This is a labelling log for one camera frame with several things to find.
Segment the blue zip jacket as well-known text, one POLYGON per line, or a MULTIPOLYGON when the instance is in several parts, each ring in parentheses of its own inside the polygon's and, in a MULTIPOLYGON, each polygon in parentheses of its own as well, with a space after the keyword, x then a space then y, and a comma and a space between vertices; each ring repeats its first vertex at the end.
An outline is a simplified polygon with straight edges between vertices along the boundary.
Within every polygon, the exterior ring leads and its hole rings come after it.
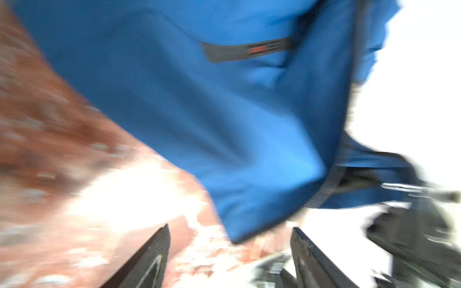
POLYGON ((239 244, 303 207, 403 199, 345 132, 396 1, 9 1, 51 67, 209 192, 239 244))

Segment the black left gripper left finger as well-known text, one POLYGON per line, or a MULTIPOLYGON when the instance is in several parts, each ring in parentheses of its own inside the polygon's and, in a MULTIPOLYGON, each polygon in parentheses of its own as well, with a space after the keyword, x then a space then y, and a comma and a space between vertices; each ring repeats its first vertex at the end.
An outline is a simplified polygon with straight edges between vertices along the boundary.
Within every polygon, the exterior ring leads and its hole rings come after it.
POLYGON ((169 226, 160 228, 102 288, 161 288, 171 244, 169 226))

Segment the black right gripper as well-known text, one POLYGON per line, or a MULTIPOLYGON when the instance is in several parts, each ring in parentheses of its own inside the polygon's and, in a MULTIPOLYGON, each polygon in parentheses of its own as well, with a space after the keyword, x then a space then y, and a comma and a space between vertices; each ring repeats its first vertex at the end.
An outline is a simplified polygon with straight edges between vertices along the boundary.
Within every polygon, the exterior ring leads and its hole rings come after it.
POLYGON ((391 274, 375 279, 379 288, 460 287, 461 248, 430 198, 415 198, 408 208, 389 207, 366 235, 393 257, 391 274))

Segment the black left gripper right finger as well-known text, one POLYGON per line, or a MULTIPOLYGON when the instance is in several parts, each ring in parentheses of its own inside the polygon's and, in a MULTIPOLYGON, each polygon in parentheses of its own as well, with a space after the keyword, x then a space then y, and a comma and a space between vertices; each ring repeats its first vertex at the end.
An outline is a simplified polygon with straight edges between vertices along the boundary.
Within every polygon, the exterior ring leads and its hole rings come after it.
POLYGON ((292 230, 291 253, 299 288, 358 288, 300 228, 292 230))

